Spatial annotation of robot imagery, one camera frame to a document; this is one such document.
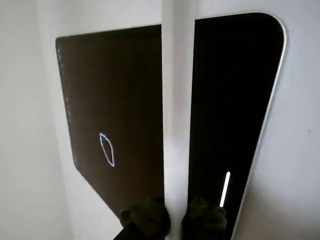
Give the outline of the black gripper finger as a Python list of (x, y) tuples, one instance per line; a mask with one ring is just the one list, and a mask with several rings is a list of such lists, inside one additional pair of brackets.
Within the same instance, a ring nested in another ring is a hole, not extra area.
[(122, 210), (120, 240), (163, 240), (170, 233), (171, 219), (162, 197), (147, 198)]
[(204, 198), (194, 197), (182, 220), (183, 240), (224, 240), (227, 214), (218, 205), (209, 205)]

